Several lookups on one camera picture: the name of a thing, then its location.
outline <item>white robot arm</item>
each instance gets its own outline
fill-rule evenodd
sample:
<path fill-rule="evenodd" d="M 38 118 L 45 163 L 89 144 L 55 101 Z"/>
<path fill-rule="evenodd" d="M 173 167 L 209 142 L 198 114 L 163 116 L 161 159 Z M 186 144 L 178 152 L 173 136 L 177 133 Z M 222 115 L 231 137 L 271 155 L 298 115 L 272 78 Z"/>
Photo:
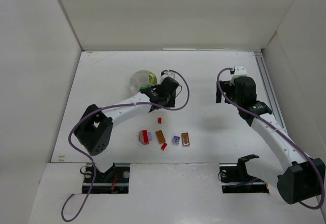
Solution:
<path fill-rule="evenodd" d="M 230 81 L 220 81 L 218 78 L 216 103 L 222 101 L 222 93 L 225 93 L 223 96 L 226 102 L 238 108 L 240 117 L 265 140 L 282 166 L 282 169 L 279 169 L 267 164 L 257 155 L 248 155 L 238 160 L 235 171 L 237 179 L 246 181 L 253 177 L 259 178 L 277 187 L 281 197 L 288 204 L 324 195 L 323 161 L 320 158 L 311 159 L 307 154 L 303 155 L 298 151 L 300 148 L 295 147 L 277 123 L 271 109 L 265 103 L 257 101 L 256 84 L 252 78 L 247 77 L 244 66 L 226 68 L 223 71 L 225 70 L 230 70 L 233 77 Z"/>
<path fill-rule="evenodd" d="M 101 174 L 105 175 L 112 166 L 112 162 L 107 157 L 107 147 L 114 127 L 137 115 L 146 114 L 161 107 L 175 106 L 175 92 L 180 85 L 172 77 L 174 74 L 171 72 L 163 72 L 161 84 L 146 88 L 133 97 L 112 105 L 114 108 L 95 113 L 80 123 L 74 131 L 78 141 L 87 149 Z M 82 118 L 97 110 L 99 108 L 95 104 L 90 105 Z"/>

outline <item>wooden block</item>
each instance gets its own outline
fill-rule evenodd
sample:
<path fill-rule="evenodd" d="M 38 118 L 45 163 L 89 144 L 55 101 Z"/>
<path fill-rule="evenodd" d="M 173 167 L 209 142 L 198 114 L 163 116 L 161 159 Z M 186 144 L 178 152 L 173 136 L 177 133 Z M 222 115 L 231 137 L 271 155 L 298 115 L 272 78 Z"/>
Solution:
<path fill-rule="evenodd" d="M 190 146 L 190 141 L 189 141 L 189 135 L 188 132 L 184 132 L 181 134 L 181 138 L 182 138 L 182 145 L 184 147 L 186 146 Z"/>
<path fill-rule="evenodd" d="M 155 133 L 156 133 L 159 144 L 164 144 L 166 141 L 165 141 L 163 132 L 160 130 L 160 131 L 156 131 Z"/>

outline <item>white cardboard wall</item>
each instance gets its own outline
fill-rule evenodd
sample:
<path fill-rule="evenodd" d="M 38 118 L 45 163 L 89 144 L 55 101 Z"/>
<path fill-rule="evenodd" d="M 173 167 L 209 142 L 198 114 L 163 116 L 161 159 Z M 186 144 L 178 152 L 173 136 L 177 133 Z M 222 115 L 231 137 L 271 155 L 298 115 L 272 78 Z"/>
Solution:
<path fill-rule="evenodd" d="M 325 19 L 326 0 L 294 0 L 264 51 L 290 136 L 312 157 L 324 162 Z"/>
<path fill-rule="evenodd" d="M 0 0 L 0 216 L 25 224 L 81 49 L 57 0 Z"/>
<path fill-rule="evenodd" d="M 293 0 L 62 0 L 83 49 L 264 48 Z"/>

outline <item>screw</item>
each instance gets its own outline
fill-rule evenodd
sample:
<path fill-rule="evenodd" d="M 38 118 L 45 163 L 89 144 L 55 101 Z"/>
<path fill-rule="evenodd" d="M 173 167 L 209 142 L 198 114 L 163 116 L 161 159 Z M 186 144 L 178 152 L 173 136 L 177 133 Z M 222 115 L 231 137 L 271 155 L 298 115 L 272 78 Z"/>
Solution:
<path fill-rule="evenodd" d="M 91 176 L 92 176 L 91 172 L 85 172 L 85 174 L 87 174 L 87 175 L 85 175 L 85 178 L 91 178 Z"/>
<path fill-rule="evenodd" d="M 130 176 L 130 173 L 125 171 L 123 174 L 122 174 L 123 178 L 129 178 Z"/>
<path fill-rule="evenodd" d="M 220 175 L 221 175 L 221 177 L 225 178 L 226 177 L 226 171 L 225 170 L 221 171 Z"/>

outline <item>white bracket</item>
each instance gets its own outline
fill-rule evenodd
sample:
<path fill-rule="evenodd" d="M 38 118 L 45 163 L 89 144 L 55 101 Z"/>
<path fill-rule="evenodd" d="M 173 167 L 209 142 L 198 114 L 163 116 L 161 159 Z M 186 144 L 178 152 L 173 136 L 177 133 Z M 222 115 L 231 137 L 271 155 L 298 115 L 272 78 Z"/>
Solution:
<path fill-rule="evenodd" d="M 240 76 L 247 76 L 247 71 L 243 65 L 234 66 L 232 71 L 234 71 L 234 74 L 230 80 L 230 86 L 234 85 L 234 80 L 236 78 L 238 78 Z"/>

